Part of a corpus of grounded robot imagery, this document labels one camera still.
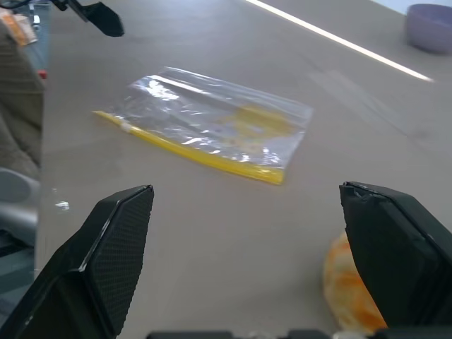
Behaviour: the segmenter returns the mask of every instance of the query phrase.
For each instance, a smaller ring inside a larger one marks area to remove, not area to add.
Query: gray table surface
[[[452,220],[451,60],[407,46],[403,17],[370,1],[267,2],[434,81],[245,0],[110,0],[126,28],[119,39],[69,11],[52,13],[36,264],[98,200],[154,185],[143,272],[121,338],[182,328],[334,331],[321,266],[345,226],[345,180],[404,191],[445,225]],[[285,183],[190,162],[90,113],[163,66],[312,106]]]

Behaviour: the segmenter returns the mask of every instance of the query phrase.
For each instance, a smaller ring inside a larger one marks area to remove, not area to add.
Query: yellow zipper seal
[[[112,123],[123,128],[130,134],[133,134],[149,143],[160,146],[165,150],[187,157],[188,159],[197,161],[203,165],[218,168],[219,170],[242,175],[252,179],[261,180],[270,184],[281,184],[284,181],[284,171],[278,168],[267,166],[253,165],[245,162],[237,162],[231,159],[225,159],[215,154],[208,154],[195,148],[175,143],[169,139],[157,136],[149,131],[145,131],[136,126],[127,124],[118,117],[114,117],[103,111],[93,111],[93,113],[106,118]]]

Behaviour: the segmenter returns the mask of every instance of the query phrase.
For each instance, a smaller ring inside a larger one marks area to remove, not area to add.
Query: ziplock bag
[[[280,184],[312,109],[168,67],[132,83],[126,99],[108,112],[95,113],[202,164]]]

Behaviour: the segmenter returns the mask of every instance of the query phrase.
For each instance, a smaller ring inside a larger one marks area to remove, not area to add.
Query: purple bowl
[[[408,42],[433,53],[452,53],[452,7],[416,4],[405,22]]]

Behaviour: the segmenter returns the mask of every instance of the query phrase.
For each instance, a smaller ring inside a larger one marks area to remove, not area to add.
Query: clear plastic bag
[[[108,112],[123,130],[205,165],[280,184],[312,109],[207,76],[164,68]]]

